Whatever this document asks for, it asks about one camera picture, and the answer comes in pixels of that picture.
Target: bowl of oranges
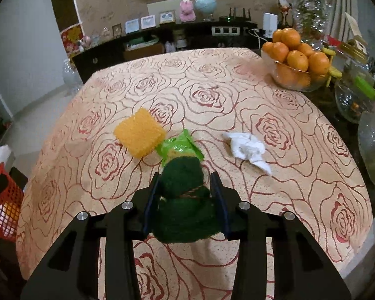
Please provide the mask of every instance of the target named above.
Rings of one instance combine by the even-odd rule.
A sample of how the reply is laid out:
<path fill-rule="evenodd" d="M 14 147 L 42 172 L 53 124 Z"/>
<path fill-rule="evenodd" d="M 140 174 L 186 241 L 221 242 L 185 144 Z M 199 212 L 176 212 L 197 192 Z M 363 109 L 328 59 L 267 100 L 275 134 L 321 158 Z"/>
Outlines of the bowl of oranges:
<path fill-rule="evenodd" d="M 293 28 L 275 31 L 272 42 L 262 46 L 261 57 L 275 82 L 286 89 L 313 91 L 329 78 L 328 56 L 302 43 Z"/>

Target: orange sponge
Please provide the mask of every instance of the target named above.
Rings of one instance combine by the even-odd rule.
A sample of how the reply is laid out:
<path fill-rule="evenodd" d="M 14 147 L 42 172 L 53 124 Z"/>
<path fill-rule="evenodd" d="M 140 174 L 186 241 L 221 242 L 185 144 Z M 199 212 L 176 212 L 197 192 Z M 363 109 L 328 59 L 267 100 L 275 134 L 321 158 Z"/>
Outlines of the orange sponge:
<path fill-rule="evenodd" d="M 123 120 L 114 130 L 116 138 L 137 158 L 152 152 L 164 140 L 165 134 L 165 130 L 144 108 Z"/>

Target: white device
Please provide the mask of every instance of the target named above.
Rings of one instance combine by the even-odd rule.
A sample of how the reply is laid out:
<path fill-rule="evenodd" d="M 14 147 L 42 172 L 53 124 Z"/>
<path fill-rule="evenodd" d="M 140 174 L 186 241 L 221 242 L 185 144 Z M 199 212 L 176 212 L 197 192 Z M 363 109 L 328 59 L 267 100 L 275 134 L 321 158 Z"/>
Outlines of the white device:
<path fill-rule="evenodd" d="M 263 29 L 265 30 L 264 36 L 272 38 L 272 34 L 278 29 L 278 16 L 264 12 Z"/>

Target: red basket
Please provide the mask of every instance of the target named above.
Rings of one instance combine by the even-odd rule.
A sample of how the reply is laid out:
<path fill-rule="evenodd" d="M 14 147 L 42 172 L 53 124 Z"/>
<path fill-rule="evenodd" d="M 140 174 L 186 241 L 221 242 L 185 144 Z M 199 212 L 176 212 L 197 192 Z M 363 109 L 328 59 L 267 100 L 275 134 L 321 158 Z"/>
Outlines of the red basket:
<path fill-rule="evenodd" d="M 0 193 L 0 238 L 15 242 L 24 193 L 5 171 L 3 162 L 0 174 L 5 174 L 8 179 L 6 189 Z"/>

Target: green yarn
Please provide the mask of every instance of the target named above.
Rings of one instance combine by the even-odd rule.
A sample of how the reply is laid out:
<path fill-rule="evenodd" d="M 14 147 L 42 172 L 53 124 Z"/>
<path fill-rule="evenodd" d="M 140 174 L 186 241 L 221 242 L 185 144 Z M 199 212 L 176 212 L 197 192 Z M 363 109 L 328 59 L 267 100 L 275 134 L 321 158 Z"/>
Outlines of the green yarn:
<path fill-rule="evenodd" d="M 172 159 L 161 174 L 153 234 L 161 242 L 195 242 L 220 231 L 210 190 L 196 157 Z"/>

